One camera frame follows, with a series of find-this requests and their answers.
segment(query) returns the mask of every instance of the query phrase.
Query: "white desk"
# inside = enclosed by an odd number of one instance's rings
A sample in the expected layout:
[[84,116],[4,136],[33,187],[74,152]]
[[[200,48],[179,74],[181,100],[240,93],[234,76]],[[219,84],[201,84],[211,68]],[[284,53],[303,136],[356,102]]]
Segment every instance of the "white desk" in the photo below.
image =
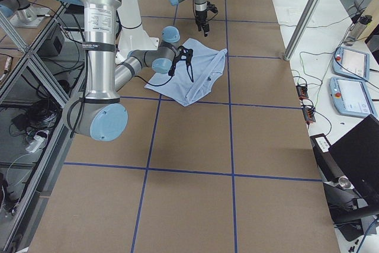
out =
[[[295,27],[287,27],[285,25],[296,25],[303,9],[308,0],[272,0],[275,7],[275,12],[277,13],[278,22],[281,24],[281,33],[285,46],[287,46],[290,38],[295,30]],[[323,53],[323,52],[333,52],[338,44],[343,39],[348,27],[351,25],[350,18],[347,18],[348,14],[345,11],[339,0],[321,0],[308,27],[316,27],[320,25],[329,25],[340,21],[344,18],[342,22],[338,24],[331,25],[329,27],[322,28],[307,28],[300,44],[297,46],[294,55],[292,56],[290,63],[291,68],[299,71],[300,76],[306,78],[308,84],[320,82],[314,78],[311,78],[304,74],[303,67],[300,62],[300,52],[310,52],[310,53]],[[363,42],[356,42],[353,46],[354,49],[360,50],[362,52],[367,52],[370,54],[370,68],[379,69],[379,65],[375,61],[374,57],[370,53],[370,50]],[[348,117],[340,115],[333,106],[332,99],[329,92],[329,78],[336,76],[332,72],[332,67],[329,66],[330,59],[333,55],[320,55],[313,56],[308,54],[302,54],[304,61],[304,68],[307,74],[313,75],[317,78],[323,78],[325,74],[325,79],[323,81],[322,87],[320,89],[319,99],[316,110],[326,116],[332,123],[332,131],[327,137],[329,141],[333,144],[340,137],[342,137],[346,132],[351,130],[355,125],[357,125],[362,119],[355,117]],[[370,73],[370,82],[379,86],[379,74]],[[371,98],[379,98],[379,90],[375,89],[371,85],[368,85]],[[310,99],[316,103],[318,87],[315,85],[309,86],[308,94]],[[375,104],[377,111],[379,110],[379,104]],[[327,133],[329,131],[329,123],[320,115],[316,114],[316,123],[313,123],[309,127],[309,135]],[[350,246],[353,246],[353,242],[347,242],[341,233],[336,230],[336,234],[339,241],[339,246],[341,252],[347,252]],[[365,244],[361,248],[360,253],[374,253],[378,252],[379,248],[379,235],[368,236],[365,240]]]

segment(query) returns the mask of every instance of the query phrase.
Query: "tablet screen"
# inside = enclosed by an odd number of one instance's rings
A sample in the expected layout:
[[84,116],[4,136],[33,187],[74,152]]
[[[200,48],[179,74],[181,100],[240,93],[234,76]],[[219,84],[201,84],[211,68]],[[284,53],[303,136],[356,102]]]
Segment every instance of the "tablet screen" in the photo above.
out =
[[366,55],[363,53],[344,49],[342,55],[342,66],[348,71],[363,77],[365,76],[365,58]]
[[345,103],[346,111],[370,114],[370,104],[362,83],[338,79],[339,89]]

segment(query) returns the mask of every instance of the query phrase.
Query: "black monitor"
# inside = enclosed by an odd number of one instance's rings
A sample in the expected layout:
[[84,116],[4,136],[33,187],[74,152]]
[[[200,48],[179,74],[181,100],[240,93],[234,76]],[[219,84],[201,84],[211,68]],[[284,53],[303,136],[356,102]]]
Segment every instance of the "black monitor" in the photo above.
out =
[[379,121],[367,116],[329,152],[367,204],[379,205]]

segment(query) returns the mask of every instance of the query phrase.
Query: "white plug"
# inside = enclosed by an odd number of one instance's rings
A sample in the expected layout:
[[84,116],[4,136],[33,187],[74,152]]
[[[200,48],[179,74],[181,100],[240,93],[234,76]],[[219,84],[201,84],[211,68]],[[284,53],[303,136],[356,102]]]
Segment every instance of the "white plug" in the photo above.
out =
[[42,145],[42,143],[46,140],[46,137],[41,137],[39,135],[35,135],[33,137],[33,140],[29,143],[29,145],[26,147],[26,151],[29,153],[34,153],[37,151],[38,148]]

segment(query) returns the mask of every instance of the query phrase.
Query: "blue cloth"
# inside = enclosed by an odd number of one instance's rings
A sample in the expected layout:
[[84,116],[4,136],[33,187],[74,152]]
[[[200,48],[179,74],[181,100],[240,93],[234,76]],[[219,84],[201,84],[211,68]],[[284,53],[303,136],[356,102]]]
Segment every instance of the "blue cloth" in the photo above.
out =
[[[223,74],[227,50],[209,49],[194,39],[188,39],[183,46],[194,50],[192,57],[194,82],[191,82],[185,62],[181,60],[176,64],[175,76],[167,84],[161,87],[146,84],[145,88],[170,97],[183,106],[188,106],[211,92],[213,84]],[[170,76],[167,74],[156,73],[149,83],[159,85],[169,79]]]

